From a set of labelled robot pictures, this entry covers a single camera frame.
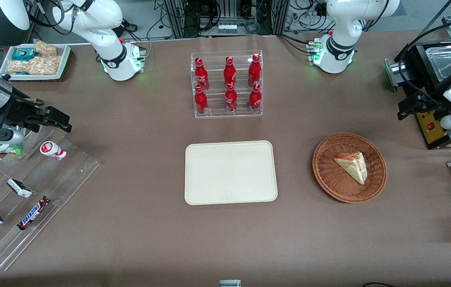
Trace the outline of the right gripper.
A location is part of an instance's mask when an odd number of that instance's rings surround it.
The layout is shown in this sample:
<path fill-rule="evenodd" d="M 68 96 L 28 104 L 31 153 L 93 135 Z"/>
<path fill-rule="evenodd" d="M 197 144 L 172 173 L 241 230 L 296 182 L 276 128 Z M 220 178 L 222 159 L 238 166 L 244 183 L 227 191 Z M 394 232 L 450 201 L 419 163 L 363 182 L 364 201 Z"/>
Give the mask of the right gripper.
<path fill-rule="evenodd" d="M 23 129 L 30 128 L 37 131 L 39 126 L 48 126 L 61 129 L 65 133 L 72 131 L 72 125 L 69 124 L 70 117 L 67 114 L 52 106 L 45 109 L 45 118 L 43 118 L 42 112 L 43 109 L 40 109 L 31 100 L 22 102 L 10 98 L 0 108 L 0 130 L 22 132 Z"/>

